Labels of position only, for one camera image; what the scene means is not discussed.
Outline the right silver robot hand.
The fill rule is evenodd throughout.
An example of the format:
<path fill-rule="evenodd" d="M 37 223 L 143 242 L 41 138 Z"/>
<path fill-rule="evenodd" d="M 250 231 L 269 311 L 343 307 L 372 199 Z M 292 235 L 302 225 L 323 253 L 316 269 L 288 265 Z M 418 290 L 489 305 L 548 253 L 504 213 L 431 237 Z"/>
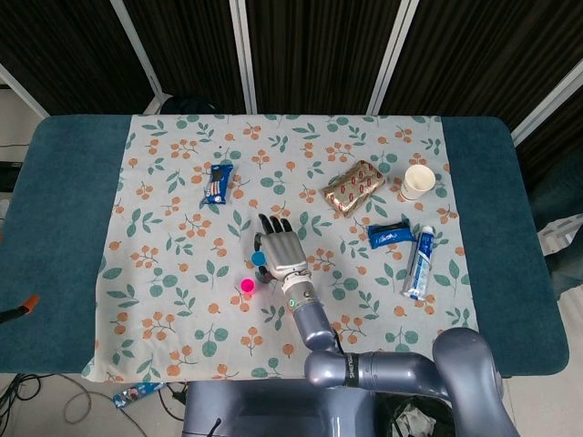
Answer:
<path fill-rule="evenodd" d="M 297 233 L 286 218 L 267 217 L 260 213 L 263 232 L 253 240 L 252 262 L 263 283 L 272 280 L 284 282 L 291 274 L 308 270 L 308 261 Z"/>

